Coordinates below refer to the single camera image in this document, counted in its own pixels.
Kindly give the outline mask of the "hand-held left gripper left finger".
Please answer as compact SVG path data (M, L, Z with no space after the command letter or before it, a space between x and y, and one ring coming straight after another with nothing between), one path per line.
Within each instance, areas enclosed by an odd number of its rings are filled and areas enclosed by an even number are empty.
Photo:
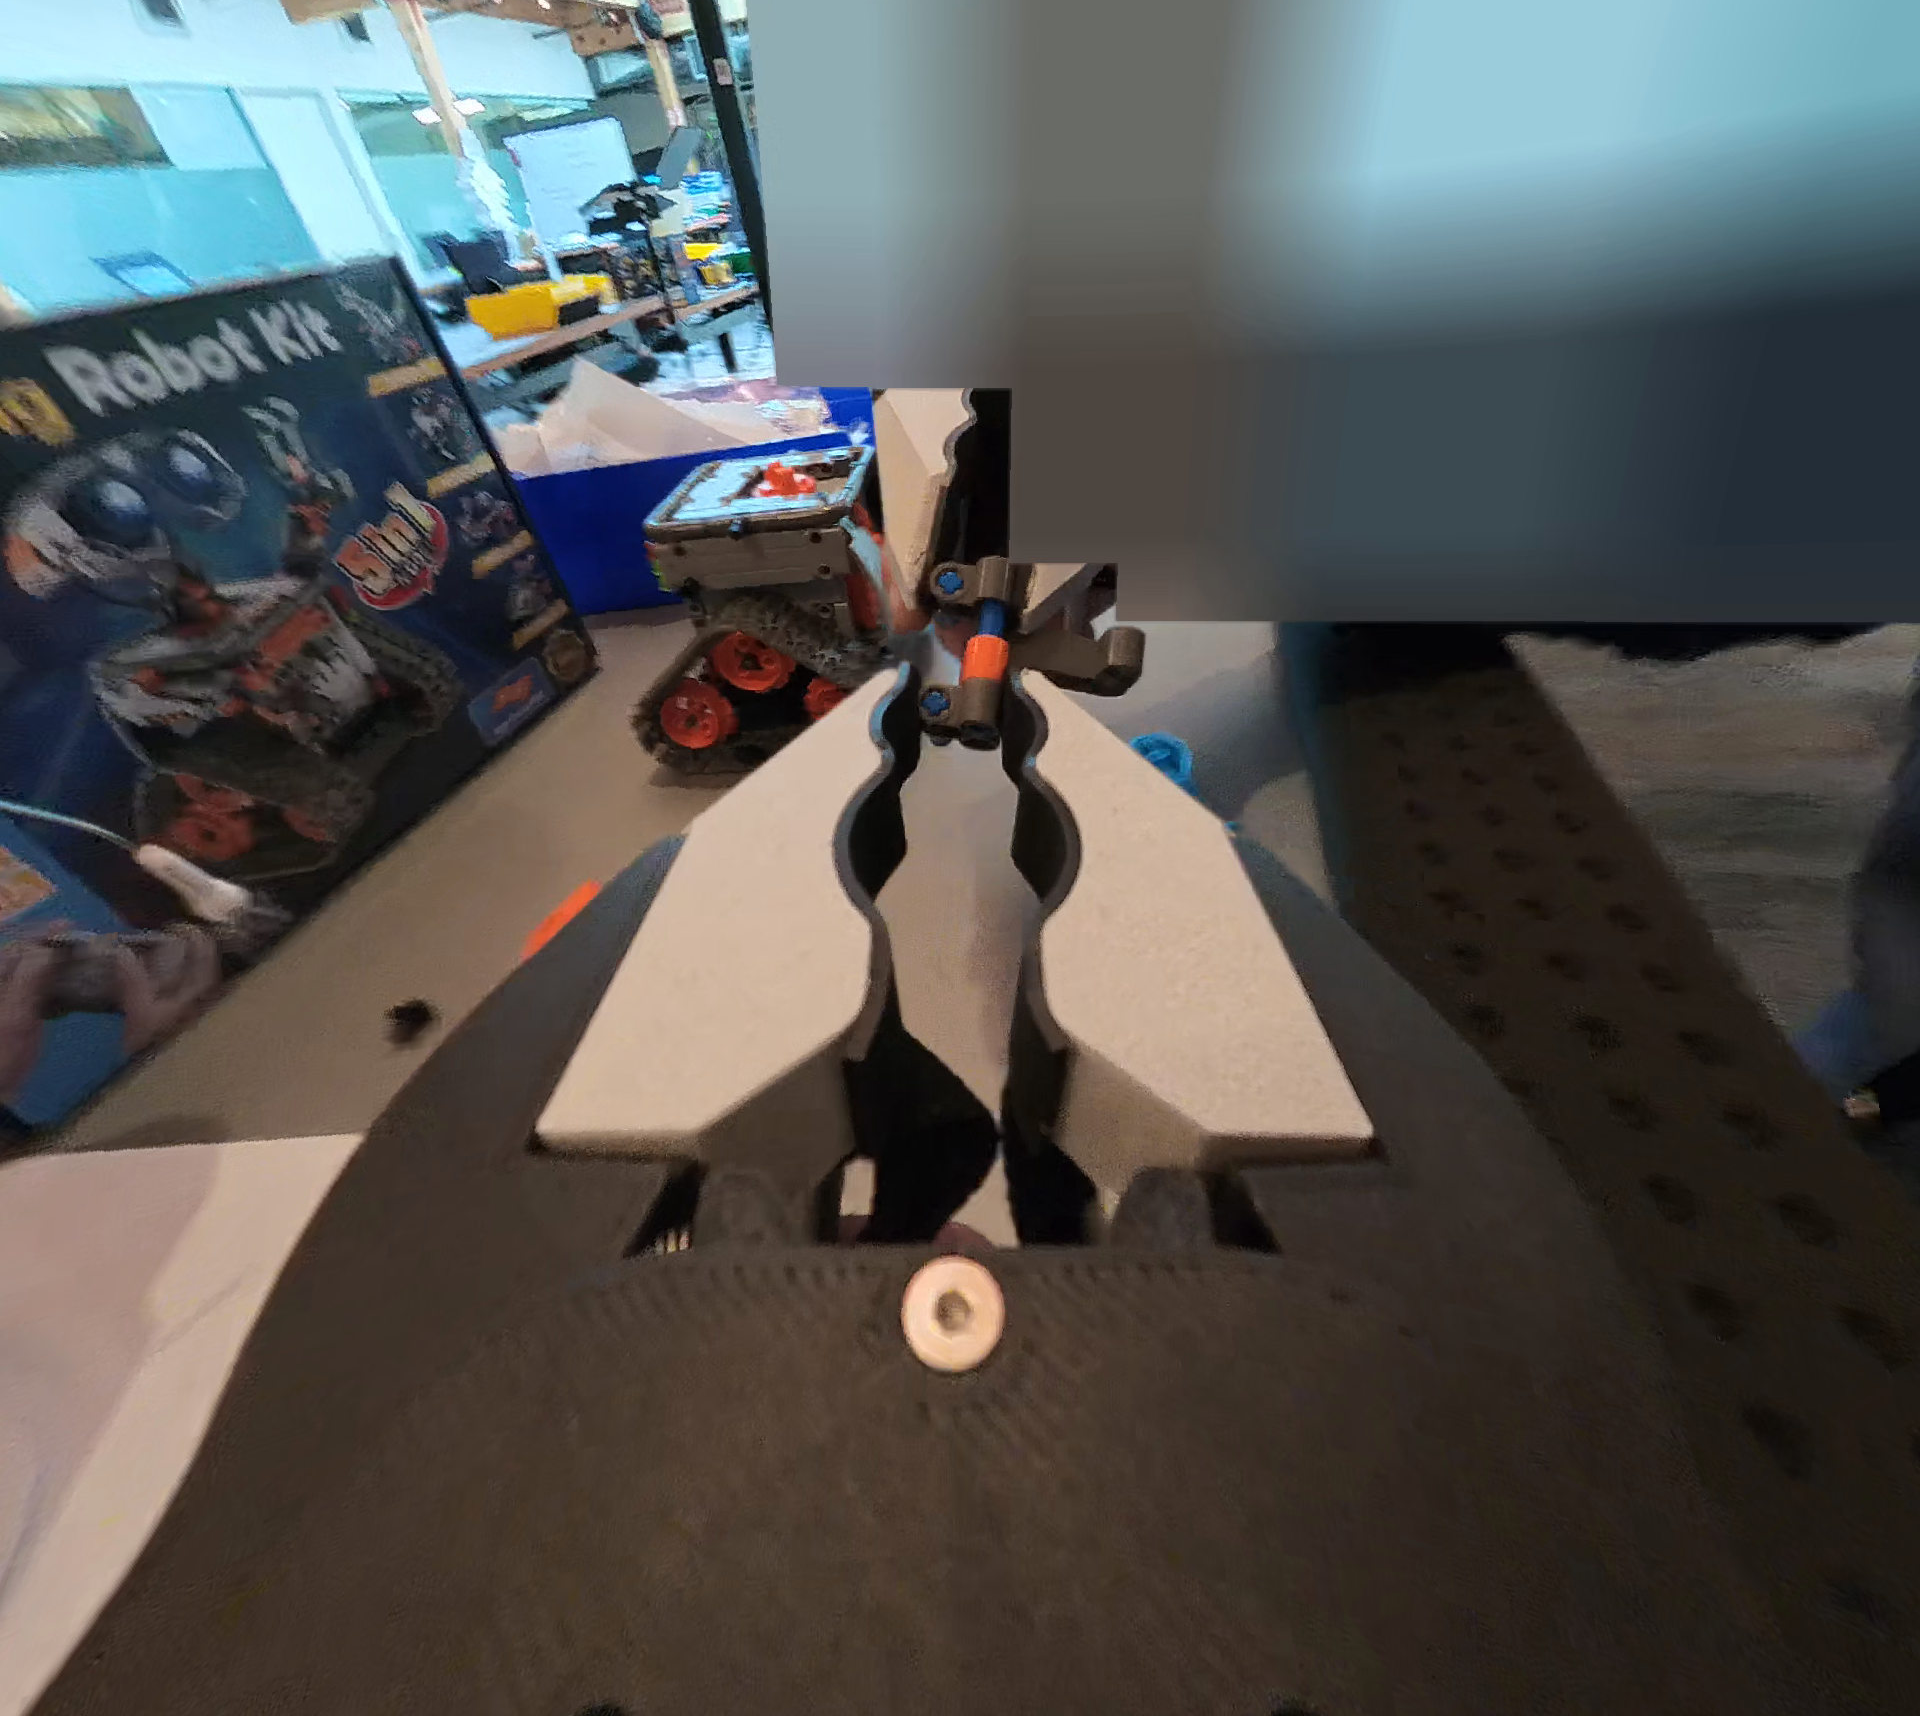
M842 1167L845 1067L891 982L878 891L853 854L880 815L899 858L899 751L913 671L870 677L699 810L535 1121L542 1150L689 1167Z

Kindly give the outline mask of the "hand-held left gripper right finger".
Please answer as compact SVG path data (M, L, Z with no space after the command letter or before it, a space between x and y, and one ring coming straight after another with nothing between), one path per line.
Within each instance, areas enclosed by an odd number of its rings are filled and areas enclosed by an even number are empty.
M1078 1170L1351 1163L1364 1106L1236 836L1067 691L1005 694L1035 901L1003 1104Z

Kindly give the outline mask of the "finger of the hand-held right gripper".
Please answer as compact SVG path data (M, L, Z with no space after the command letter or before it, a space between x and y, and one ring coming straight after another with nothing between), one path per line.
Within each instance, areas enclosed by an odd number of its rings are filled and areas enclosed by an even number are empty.
M1091 639L1116 593L1116 565L1026 567L1026 634Z
M962 507L963 439L973 422L963 388L875 393L880 533L894 577L924 579L951 553L949 518Z

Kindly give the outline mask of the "dark grey beam assembly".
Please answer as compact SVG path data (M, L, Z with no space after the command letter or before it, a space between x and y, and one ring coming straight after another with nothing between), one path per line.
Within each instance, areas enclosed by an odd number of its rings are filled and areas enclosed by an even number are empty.
M1001 600L1010 662L1005 672L1039 672L1060 691L1121 697L1142 675L1144 630L1116 625L1113 609L1099 620L1095 634L1046 633L1028 637L1028 562L981 558L978 562L939 562L924 577L924 600L934 615L936 634L962 662L973 637L981 600Z

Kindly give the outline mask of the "orange wedge panel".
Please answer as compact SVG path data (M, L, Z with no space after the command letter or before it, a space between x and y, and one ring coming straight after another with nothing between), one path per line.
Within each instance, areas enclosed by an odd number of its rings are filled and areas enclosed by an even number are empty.
M524 936L518 962L526 965L552 944L599 896L602 884L584 881L568 891Z

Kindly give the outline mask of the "tracked toy robot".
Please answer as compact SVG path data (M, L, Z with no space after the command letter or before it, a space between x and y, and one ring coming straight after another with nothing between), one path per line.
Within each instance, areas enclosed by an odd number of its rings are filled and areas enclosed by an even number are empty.
M696 466L647 516L684 653L635 701L634 732L673 776L730 783L895 662L867 439Z

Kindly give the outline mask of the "white crumpled paper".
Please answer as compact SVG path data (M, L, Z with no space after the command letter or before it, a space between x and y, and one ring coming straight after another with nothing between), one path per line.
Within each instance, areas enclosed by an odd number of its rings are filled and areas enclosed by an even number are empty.
M576 363L558 397L491 421L503 468L524 480L642 462L679 462L768 444L805 444L836 428L816 388L747 383L660 393Z

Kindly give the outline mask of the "blue tagged storage bin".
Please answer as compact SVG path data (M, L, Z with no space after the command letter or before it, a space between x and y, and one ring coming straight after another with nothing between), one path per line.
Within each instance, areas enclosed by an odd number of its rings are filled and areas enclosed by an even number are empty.
M780 457L867 442L873 394L864 387L816 388L834 428L805 442L765 442L716 451L679 462L639 462L578 475L515 479L529 529L558 568L576 609L587 618L672 606L646 553L654 510L699 466L720 457Z

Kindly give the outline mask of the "black tripod stand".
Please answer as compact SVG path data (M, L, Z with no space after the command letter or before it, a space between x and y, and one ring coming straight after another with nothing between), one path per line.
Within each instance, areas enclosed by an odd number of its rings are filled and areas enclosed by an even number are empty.
M582 231L622 303L656 301L673 316L673 287L660 259L658 198L642 184L613 184L582 204Z

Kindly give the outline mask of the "yellow bin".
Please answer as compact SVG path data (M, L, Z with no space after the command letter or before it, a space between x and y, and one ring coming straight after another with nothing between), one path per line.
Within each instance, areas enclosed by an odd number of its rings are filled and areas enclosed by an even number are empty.
M615 304L618 288L603 272L474 291L464 299L466 319L495 343L547 335Z

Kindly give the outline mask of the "whiteboard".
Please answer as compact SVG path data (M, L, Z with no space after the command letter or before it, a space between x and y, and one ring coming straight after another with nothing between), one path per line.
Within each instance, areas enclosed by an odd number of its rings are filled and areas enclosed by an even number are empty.
M634 155L622 122L602 115L535 131L503 141L511 160L529 225L544 249L585 234L587 217L610 189L634 180Z

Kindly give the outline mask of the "dark blue robot kit box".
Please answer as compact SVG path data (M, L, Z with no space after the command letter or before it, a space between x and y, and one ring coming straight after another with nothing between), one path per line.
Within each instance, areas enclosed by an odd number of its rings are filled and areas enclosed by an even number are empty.
M142 1059L598 672L391 257L3 328L3 1128Z

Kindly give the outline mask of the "white book stand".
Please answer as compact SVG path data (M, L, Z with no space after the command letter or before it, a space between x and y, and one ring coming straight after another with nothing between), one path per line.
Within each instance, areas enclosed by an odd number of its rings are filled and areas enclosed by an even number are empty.
M25 828L102 841L173 905L85 929ZM158 1049L294 925L264 892L79 816L3 801L3 1128L72 1023ZM3 1713L31 1713L198 1454L350 1134L28 1152L3 1164Z

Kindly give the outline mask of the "person's leg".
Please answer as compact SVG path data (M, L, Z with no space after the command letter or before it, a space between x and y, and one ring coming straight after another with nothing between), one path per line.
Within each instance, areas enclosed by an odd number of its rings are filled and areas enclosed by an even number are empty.
M1845 985L1794 1041L1815 1087L1873 1156L1918 1156L1918 683L1884 807L1843 901Z

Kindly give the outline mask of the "wooden post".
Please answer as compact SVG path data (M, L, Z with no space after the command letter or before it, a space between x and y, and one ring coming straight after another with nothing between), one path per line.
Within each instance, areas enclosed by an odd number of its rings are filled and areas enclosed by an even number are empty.
M433 113L443 137L443 145L456 165L468 159L468 118L458 109L458 96L451 90L436 49L426 13L419 0L381 0L387 8L400 40L404 43L419 81L428 94L428 107Z

